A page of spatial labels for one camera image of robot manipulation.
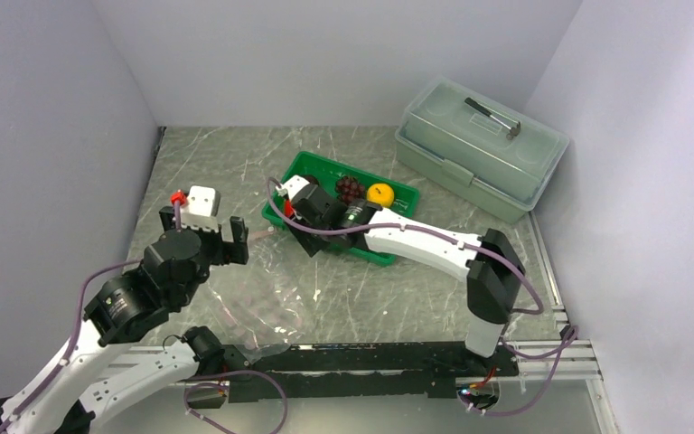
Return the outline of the yellow orange fruit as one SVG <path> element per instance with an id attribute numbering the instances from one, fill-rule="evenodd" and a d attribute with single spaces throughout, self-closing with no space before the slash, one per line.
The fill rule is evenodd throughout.
<path id="1" fill-rule="evenodd" d="M 389 184 L 376 183 L 366 189 L 365 198 L 369 202 L 389 208 L 395 201 L 395 192 Z"/>

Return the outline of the green plastic tray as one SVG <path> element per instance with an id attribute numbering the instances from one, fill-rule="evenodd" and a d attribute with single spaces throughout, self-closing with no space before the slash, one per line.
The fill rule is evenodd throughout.
<path id="1" fill-rule="evenodd" d="M 307 151 L 301 151 L 296 155 L 293 162 L 284 173 L 282 184 L 287 182 L 289 178 L 294 175 L 300 175 L 307 179 L 313 178 L 328 194 L 336 198 L 344 207 L 352 204 L 348 199 L 363 200 L 369 187 L 374 184 L 386 184 L 390 187 L 394 194 L 394 199 L 389 208 L 393 212 L 405 217 L 410 218 L 413 216 L 420 199 L 420 192 L 415 187 L 379 175 L 374 175 L 359 168 L 339 163 L 327 157 Z M 350 178 L 350 183 L 358 185 L 357 188 L 360 189 L 358 192 L 359 196 L 342 192 L 342 190 L 346 192 L 347 188 L 344 187 L 342 189 L 342 184 L 344 184 L 342 182 L 343 178 L 345 180 L 346 178 Z M 273 207 L 269 205 L 269 203 L 265 204 L 261 211 L 261 215 L 273 226 L 287 229 L 283 220 L 275 213 Z M 351 248 L 346 251 L 382 267 L 387 267 L 396 260 L 396 256 L 388 253 L 378 253 L 358 248 Z"/>

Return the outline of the clear zip top bag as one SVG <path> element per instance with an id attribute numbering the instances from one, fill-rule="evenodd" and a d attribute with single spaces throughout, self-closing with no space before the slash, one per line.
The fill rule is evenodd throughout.
<path id="1" fill-rule="evenodd" d="M 248 263 L 214 267 L 201 289 L 206 325 L 251 363 L 283 353 L 314 330 L 313 308 L 295 271 L 301 252 L 278 228 L 254 231 Z"/>

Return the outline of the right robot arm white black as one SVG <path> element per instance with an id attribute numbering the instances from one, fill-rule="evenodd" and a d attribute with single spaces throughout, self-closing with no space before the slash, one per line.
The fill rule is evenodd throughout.
<path id="1" fill-rule="evenodd" d="M 310 256 L 334 246 L 395 255 L 464 283 L 470 320 L 461 353 L 463 366 L 473 375 L 494 367 L 496 346 L 527 281 L 503 233 L 444 231 L 367 200 L 346 205 L 301 176 L 278 186 L 276 192 L 291 207 L 283 215 L 286 226 Z"/>

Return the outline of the purple grape bunch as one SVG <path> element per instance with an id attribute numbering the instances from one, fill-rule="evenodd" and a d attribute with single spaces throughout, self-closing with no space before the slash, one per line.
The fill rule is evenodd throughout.
<path id="1" fill-rule="evenodd" d="M 340 202 L 349 205 L 355 200 L 365 198 L 366 187 L 356 177 L 346 175 L 336 182 L 334 191 Z"/>

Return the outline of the pale green lidded storage box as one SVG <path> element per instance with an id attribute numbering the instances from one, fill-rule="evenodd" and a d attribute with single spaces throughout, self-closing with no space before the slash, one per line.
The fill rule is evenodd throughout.
<path id="1" fill-rule="evenodd" d="M 567 150 L 567 135 L 448 78 L 405 108 L 398 160 L 494 217 L 531 212 Z"/>

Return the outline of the aluminium frame rail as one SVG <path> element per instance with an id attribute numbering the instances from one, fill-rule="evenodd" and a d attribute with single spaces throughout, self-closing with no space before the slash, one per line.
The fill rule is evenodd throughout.
<path id="1" fill-rule="evenodd" d="M 192 377 L 173 382 L 150 396 L 162 390 L 182 387 L 180 409 L 187 417 L 215 429 L 220 427 L 215 413 L 222 407 L 236 410 L 250 404 L 279 401 L 281 418 L 273 427 L 273 431 L 292 433 L 295 431 L 293 419 L 300 414 L 302 406 L 307 403 L 332 401 L 343 405 L 348 400 L 357 399 L 395 400 L 422 397 L 430 401 L 457 401 L 461 403 L 465 413 L 489 422 L 499 421 L 506 424 L 516 420 L 520 423 L 522 433 L 571 433 L 578 431 L 581 423 L 585 423 L 589 430 L 595 433 L 616 432 L 617 427 L 607 402 L 602 374 L 592 345 L 587 340 L 578 338 L 577 330 L 570 324 L 560 296 L 553 298 L 552 315 L 558 330 L 558 339 L 517 341 L 508 337 L 505 341 L 498 343 L 496 349 L 502 347 L 508 350 L 517 362 L 519 368 L 517 376 L 499 377 L 483 382 L 470 381 L 466 388 L 458 392 L 454 398 L 400 395 L 293 399 L 281 395 L 271 400 L 232 403 L 229 400 L 229 385 L 220 375 L 201 378 L 199 381 L 195 381 Z M 134 359 L 134 364 L 123 368 L 119 373 L 144 361 L 147 356 L 163 350 L 138 347 L 133 349 L 130 356 Z M 105 375 L 102 379 L 119 373 Z M 113 419 L 100 428 L 94 429 L 92 433 L 100 433 L 108 429 Z"/>

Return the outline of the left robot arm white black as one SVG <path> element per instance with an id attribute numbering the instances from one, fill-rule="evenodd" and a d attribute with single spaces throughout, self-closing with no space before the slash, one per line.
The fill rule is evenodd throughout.
<path id="1" fill-rule="evenodd" d="M 224 241 L 214 211 L 161 211 L 164 233 L 130 270 L 108 280 L 79 312 L 72 334 L 47 365 L 12 397 L 0 399 L 0 433 L 90 433 L 165 386 L 203 380 L 242 366 L 239 354 L 206 326 L 139 364 L 102 379 L 102 373 L 169 315 L 187 307 L 211 267 L 245 265 L 249 230 L 230 218 Z"/>

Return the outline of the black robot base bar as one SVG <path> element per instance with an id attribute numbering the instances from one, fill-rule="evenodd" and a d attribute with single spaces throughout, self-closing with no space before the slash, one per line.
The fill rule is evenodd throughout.
<path id="1" fill-rule="evenodd" d="M 256 362 L 233 345 L 200 362 L 197 376 L 220 375 L 232 403 L 365 396 L 454 398 L 467 383 L 519 373 L 511 353 L 498 347 L 483 357 L 461 341 L 295 344 Z"/>

